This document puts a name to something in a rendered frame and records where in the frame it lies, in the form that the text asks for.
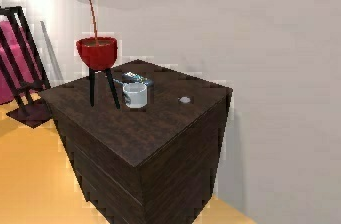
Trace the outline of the white mug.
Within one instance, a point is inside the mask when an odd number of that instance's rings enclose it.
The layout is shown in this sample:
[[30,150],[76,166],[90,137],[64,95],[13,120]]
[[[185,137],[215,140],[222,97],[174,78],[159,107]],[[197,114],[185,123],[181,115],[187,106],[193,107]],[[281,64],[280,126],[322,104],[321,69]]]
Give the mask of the white mug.
[[129,108],[142,108],[147,104],[147,86],[143,83],[125,84],[123,95]]

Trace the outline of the dark brown chest of drawers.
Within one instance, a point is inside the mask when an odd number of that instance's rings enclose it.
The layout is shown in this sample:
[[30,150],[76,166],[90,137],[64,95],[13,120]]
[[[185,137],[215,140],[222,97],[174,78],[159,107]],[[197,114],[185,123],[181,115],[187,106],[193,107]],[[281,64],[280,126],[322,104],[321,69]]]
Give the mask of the dark brown chest of drawers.
[[94,106],[87,77],[40,94],[84,197],[109,224],[193,224],[213,193],[232,90],[141,60],[112,70],[125,72],[154,82],[142,109],[117,109],[102,73]]

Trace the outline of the dark grey flat device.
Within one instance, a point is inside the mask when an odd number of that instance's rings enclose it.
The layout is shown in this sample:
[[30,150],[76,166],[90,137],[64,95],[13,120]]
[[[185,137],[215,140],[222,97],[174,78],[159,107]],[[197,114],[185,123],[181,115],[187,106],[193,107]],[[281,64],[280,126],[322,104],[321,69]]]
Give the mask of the dark grey flat device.
[[145,84],[147,87],[152,87],[154,85],[154,82],[151,79],[148,79],[133,72],[123,73],[122,80],[126,83],[142,83]]

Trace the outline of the red plant pot on legs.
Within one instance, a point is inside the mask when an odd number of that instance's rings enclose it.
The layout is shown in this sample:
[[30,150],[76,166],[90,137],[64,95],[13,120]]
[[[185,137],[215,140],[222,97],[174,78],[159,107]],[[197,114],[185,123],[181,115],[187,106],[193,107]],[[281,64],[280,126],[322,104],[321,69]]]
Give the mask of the red plant pot on legs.
[[95,73],[101,71],[106,74],[106,79],[109,83],[115,106],[117,109],[119,109],[120,103],[111,72],[111,68],[117,59],[117,40],[114,37],[98,36],[92,0],[89,0],[89,4],[92,14],[94,37],[78,40],[76,42],[76,48],[81,60],[89,68],[90,105],[94,106],[95,103]]

